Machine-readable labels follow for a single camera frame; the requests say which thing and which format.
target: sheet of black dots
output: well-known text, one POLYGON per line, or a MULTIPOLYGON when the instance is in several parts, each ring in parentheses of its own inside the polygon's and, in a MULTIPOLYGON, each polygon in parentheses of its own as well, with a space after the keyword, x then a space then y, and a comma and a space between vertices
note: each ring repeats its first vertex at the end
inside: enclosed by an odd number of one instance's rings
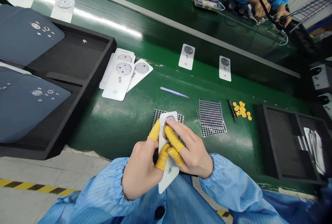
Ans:
POLYGON ((203 137, 226 133, 226 125, 222 117, 221 102, 200 99, 197 111, 203 137))
MULTIPOLYGON (((157 120, 160 118, 160 115, 162 113, 165 113, 165 112, 166 111, 155 109, 155 111, 153 113, 153 118, 152 118, 152 122, 151 122, 150 131, 152 130, 152 127, 155 125, 155 123, 157 122, 157 120)), ((177 121, 183 123, 183 120, 184 120, 184 115, 178 114, 177 115, 177 121)))

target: black cable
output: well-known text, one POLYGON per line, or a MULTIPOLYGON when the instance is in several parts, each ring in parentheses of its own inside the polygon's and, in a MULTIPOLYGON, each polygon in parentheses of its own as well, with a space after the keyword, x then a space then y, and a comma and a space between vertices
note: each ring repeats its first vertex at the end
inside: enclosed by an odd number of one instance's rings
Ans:
POLYGON ((321 3, 323 3, 323 2, 325 2, 325 1, 327 1, 327 0, 323 0, 322 2, 319 2, 318 4, 316 4, 316 5, 314 5, 314 6, 312 6, 312 7, 310 7, 310 8, 307 8, 307 9, 301 9, 301 11, 300 12, 297 12, 297 13, 294 13, 294 14, 289 14, 289 15, 287 15, 287 16, 285 16, 285 17, 291 17, 291 16, 295 16, 295 15, 297 15, 297 14, 300 14, 300 13, 302 13, 302 12, 304 12, 304 11, 306 11, 306 10, 309 10, 309 9, 311 9, 311 8, 313 8, 313 7, 315 7, 315 6, 317 6, 317 5, 319 5, 319 4, 321 4, 321 3))

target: button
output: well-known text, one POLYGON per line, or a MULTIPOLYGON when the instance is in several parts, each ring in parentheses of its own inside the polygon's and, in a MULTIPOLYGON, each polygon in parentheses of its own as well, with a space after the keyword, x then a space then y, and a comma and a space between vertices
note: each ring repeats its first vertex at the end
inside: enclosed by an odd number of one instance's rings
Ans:
POLYGON ((163 206, 159 206, 157 207, 156 209, 156 212, 155 212, 155 217, 157 220, 160 220, 165 214, 165 209, 163 206))

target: gray circular component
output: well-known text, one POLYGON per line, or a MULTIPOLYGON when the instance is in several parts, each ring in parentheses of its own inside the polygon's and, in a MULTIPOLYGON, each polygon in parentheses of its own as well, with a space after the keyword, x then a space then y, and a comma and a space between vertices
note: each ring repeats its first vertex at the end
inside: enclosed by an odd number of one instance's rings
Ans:
POLYGON ((72 6, 72 3, 70 3, 68 0, 60 0, 58 1, 57 5, 60 8, 69 9, 72 6))
POLYGON ((120 55, 118 59, 126 61, 126 62, 131 62, 132 58, 129 55, 120 55))
POLYGON ((221 64, 224 66, 228 66, 229 65, 229 61, 226 58, 222 58, 221 59, 221 64))
POLYGON ((135 69, 136 69, 137 73, 145 74, 146 72, 149 71, 149 66, 146 65, 145 63, 138 63, 138 64, 136 64, 135 69))
POLYGON ((168 137, 167 137, 167 135, 166 135, 166 133, 165 133, 165 128, 166 128, 166 126, 169 126, 167 123, 166 123, 166 120, 167 119, 172 119, 173 121, 175 121, 175 118, 173 117, 173 116, 168 116, 168 117, 166 117, 165 118, 165 120, 164 120, 164 122, 163 122, 163 125, 162 125, 162 127, 163 127, 163 137, 164 137, 164 139, 166 139, 166 140, 168 140, 168 137))
POLYGON ((128 63, 119 63, 117 65, 117 72, 120 75, 129 75, 131 72, 131 66, 128 63))
POLYGON ((40 29, 40 26, 36 23, 31 23, 31 26, 34 27, 35 29, 40 29))
POLYGON ((189 55, 191 55, 194 52, 193 48, 189 47, 189 46, 185 46, 184 51, 185 51, 185 53, 187 53, 189 55))
POLYGON ((43 92, 40 91, 40 90, 34 90, 34 91, 32 91, 32 94, 33 94, 34 96, 41 96, 41 95, 43 94, 43 92))

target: sleeve cuff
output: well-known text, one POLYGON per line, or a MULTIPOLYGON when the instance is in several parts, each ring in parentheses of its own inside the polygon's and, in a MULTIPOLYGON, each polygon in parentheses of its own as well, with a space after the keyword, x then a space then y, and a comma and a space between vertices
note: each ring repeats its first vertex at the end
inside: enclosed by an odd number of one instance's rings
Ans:
POLYGON ((208 188, 220 180, 220 175, 229 167, 229 163, 231 163, 227 158, 219 154, 211 153, 210 156, 213 160, 212 174, 208 178, 199 177, 200 183, 203 183, 208 188))
POLYGON ((77 199, 77 205, 82 206, 81 212, 93 208, 108 213, 110 217, 125 216, 138 206, 140 197, 127 200, 123 193, 123 170, 128 160, 129 158, 113 160, 84 187, 77 199))

